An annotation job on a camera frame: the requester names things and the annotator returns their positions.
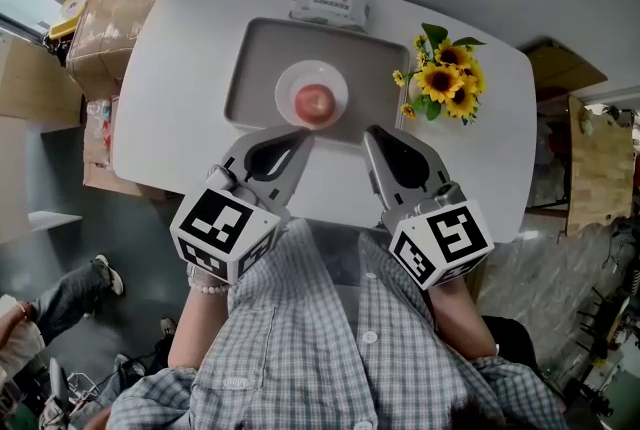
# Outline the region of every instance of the sunflower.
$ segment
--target sunflower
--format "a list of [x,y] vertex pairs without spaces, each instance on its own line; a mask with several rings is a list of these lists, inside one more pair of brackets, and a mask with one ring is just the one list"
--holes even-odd
[[404,87],[404,75],[397,69],[393,72],[393,81],[398,87]]
[[405,117],[408,117],[409,119],[415,119],[416,118],[416,113],[413,111],[413,108],[411,108],[411,105],[404,104],[400,107],[400,111],[404,114]]
[[422,49],[422,46],[424,46],[425,42],[427,42],[427,36],[419,35],[413,40],[413,45],[416,47],[417,50],[419,50],[419,49]]
[[484,72],[478,64],[478,61],[471,59],[469,67],[464,70],[464,74],[467,76],[473,76],[476,79],[476,87],[478,88],[478,94],[483,94],[487,90],[487,80],[484,77]]
[[424,51],[418,52],[418,54],[416,55],[416,60],[418,61],[418,69],[422,69],[427,63],[427,56],[424,54]]
[[454,66],[436,66],[431,62],[415,76],[418,87],[422,88],[422,93],[429,95],[431,101],[439,103],[445,103],[453,98],[456,91],[464,84],[464,78]]
[[445,39],[435,51],[436,62],[443,65],[456,65],[460,69],[466,69],[471,62],[471,55],[463,46],[451,46],[451,39]]
[[478,102],[475,95],[475,85],[465,84],[456,91],[453,98],[447,102],[447,115],[468,119],[476,113]]

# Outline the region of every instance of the shirt pocket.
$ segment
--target shirt pocket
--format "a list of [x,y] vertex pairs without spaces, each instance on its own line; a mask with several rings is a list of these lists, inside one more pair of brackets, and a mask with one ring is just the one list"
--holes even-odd
[[260,389],[275,308],[236,310],[211,345],[196,384],[209,389]]

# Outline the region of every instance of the red apple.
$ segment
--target red apple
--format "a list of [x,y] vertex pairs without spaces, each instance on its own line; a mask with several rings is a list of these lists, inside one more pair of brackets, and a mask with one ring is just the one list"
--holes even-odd
[[323,124],[331,119],[336,109],[336,99],[331,89],[314,83],[302,87],[295,98],[298,117],[309,124]]

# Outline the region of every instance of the plaid shirt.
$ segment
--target plaid shirt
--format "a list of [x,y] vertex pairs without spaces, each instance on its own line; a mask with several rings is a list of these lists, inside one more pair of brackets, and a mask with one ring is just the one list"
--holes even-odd
[[529,368],[462,358],[402,267],[366,234],[359,250],[357,339],[295,221],[229,291],[229,319],[201,369],[142,379],[115,402],[109,428],[448,428],[451,407],[470,399],[498,420],[566,428]]

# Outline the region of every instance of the white plate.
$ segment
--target white plate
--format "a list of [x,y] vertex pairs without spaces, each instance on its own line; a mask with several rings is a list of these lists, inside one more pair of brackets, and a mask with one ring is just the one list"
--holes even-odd
[[[295,110],[295,99],[298,91],[313,83],[325,85],[336,100],[336,109],[331,119],[322,124],[310,124],[298,117]],[[319,130],[331,126],[344,113],[349,102],[347,82],[340,72],[326,62],[319,60],[303,60],[289,66],[280,76],[276,84],[276,106],[282,117],[295,126],[305,126],[312,130]]]

